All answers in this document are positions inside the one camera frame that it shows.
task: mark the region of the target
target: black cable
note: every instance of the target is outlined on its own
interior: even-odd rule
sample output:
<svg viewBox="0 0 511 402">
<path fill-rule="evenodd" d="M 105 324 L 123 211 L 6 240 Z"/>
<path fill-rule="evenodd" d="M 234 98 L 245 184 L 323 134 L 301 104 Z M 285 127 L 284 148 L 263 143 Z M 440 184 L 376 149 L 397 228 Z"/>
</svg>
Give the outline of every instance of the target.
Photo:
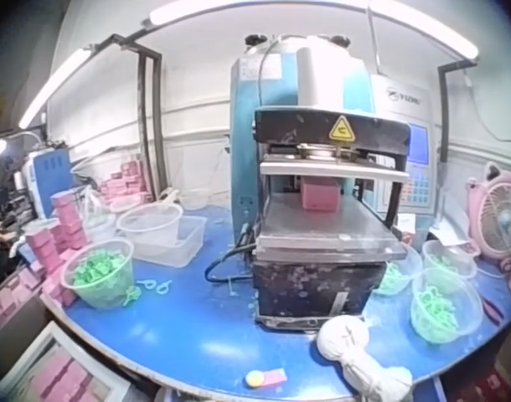
<svg viewBox="0 0 511 402">
<path fill-rule="evenodd" d="M 241 241 L 243 240 L 245 236 L 242 235 L 239 238 L 239 241 L 237 241 L 237 245 L 227 253 L 225 253 L 224 256 L 221 258 L 213 261 L 204 272 L 205 280 L 211 283 L 231 283 L 231 282 L 237 282 L 237 281 L 245 281 L 252 278 L 252 275 L 237 275 L 237 276 L 228 276 L 227 278 L 217 278 L 216 276 L 209 276 L 211 271 L 216 268 L 218 265 L 222 264 L 224 261 L 226 261 L 228 258 L 238 255 L 241 253 L 248 253 L 256 248 L 255 244 L 250 245 L 239 245 Z"/>
</svg>

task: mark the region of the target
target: tied white cloth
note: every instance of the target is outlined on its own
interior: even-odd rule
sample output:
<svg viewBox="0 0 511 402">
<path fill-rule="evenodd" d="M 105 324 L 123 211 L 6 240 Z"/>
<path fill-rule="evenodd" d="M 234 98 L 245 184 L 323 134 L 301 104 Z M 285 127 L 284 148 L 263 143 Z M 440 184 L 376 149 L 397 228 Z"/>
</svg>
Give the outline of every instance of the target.
<svg viewBox="0 0 511 402">
<path fill-rule="evenodd" d="M 338 361 L 345 380 L 369 402 L 401 402 L 410 398 L 412 374 L 404 367 L 382 367 L 365 352 L 369 329 L 357 317 L 338 316 L 323 324 L 317 348 L 328 360 Z"/>
</svg>

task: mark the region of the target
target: heat press machine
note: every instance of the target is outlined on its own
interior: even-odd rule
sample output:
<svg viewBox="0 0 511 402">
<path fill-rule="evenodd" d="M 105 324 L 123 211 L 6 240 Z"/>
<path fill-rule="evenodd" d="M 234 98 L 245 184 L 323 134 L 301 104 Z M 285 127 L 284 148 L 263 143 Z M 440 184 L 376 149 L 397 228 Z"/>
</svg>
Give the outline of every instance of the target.
<svg viewBox="0 0 511 402">
<path fill-rule="evenodd" d="M 236 240 L 246 227 L 255 240 L 255 319 L 313 330 L 360 315 L 386 262 L 405 258 L 393 223 L 409 177 L 410 126 L 373 113 L 369 74 L 347 39 L 251 35 L 246 44 L 233 68 L 231 206 Z M 325 180 L 338 184 L 335 208 L 310 210 L 304 198 L 328 190 Z M 364 203 L 369 180 L 391 183 L 384 219 Z"/>
</svg>

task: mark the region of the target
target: machine control screen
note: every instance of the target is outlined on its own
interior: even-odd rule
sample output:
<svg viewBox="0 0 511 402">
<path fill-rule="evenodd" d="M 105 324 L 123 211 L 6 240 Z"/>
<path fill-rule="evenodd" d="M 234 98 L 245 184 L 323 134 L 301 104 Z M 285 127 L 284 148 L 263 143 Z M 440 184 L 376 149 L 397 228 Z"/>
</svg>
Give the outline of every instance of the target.
<svg viewBox="0 0 511 402">
<path fill-rule="evenodd" d="M 429 164 L 429 133 L 425 127 L 410 124 L 410 150 L 408 161 L 419 165 Z"/>
</svg>

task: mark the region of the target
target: plastic container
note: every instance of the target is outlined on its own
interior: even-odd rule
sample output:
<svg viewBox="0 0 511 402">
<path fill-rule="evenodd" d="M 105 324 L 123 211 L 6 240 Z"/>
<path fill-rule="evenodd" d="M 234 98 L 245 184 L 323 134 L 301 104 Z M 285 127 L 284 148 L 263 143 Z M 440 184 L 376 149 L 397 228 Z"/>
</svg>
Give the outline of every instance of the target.
<svg viewBox="0 0 511 402">
<path fill-rule="evenodd" d="M 430 240 L 423 245 L 423 262 L 425 269 L 448 271 L 464 280 L 477 274 L 477 264 L 468 253 L 458 247 L 445 247 L 438 240 Z"/>
<path fill-rule="evenodd" d="M 91 243 L 100 243 L 116 236 L 116 216 L 105 215 L 104 219 L 95 218 L 93 221 L 84 223 L 86 238 Z"/>
<path fill-rule="evenodd" d="M 208 188 L 184 190 L 179 194 L 179 202 L 188 211 L 205 208 L 210 198 L 211 191 Z"/>
<path fill-rule="evenodd" d="M 125 260 L 116 271 L 111 272 L 108 276 L 94 283 L 74 286 L 75 269 L 88 256 L 98 250 L 119 251 L 125 257 Z M 132 276 L 133 251 L 132 242 L 123 238 L 89 245 L 76 252 L 73 258 L 64 264 L 60 283 L 64 288 L 74 291 L 82 300 L 94 308 L 105 310 L 119 307 L 126 300 L 127 289 L 134 284 Z"/>
<path fill-rule="evenodd" d="M 141 205 L 120 216 L 117 228 L 134 243 L 146 245 L 146 254 L 151 255 L 153 249 L 176 243 L 181 215 L 183 209 L 177 204 Z"/>
<path fill-rule="evenodd" d="M 143 196 L 141 193 L 122 195 L 114 198 L 109 204 L 109 208 L 113 214 L 123 214 L 142 204 Z"/>
<path fill-rule="evenodd" d="M 134 258 L 159 265 L 182 268 L 198 254 L 204 243 L 207 218 L 182 216 L 179 220 L 178 241 L 162 247 L 135 243 Z"/>
<path fill-rule="evenodd" d="M 450 271 L 431 268 L 412 281 L 412 326 L 430 343 L 449 343 L 477 330 L 483 303 L 475 288 Z"/>
<path fill-rule="evenodd" d="M 377 295 L 393 296 L 403 291 L 410 281 L 423 269 L 423 260 L 417 251 L 409 245 L 403 245 L 406 249 L 404 260 L 391 261 L 387 265 L 393 265 L 396 271 L 386 267 L 386 273 L 378 289 L 373 292 Z"/>
</svg>

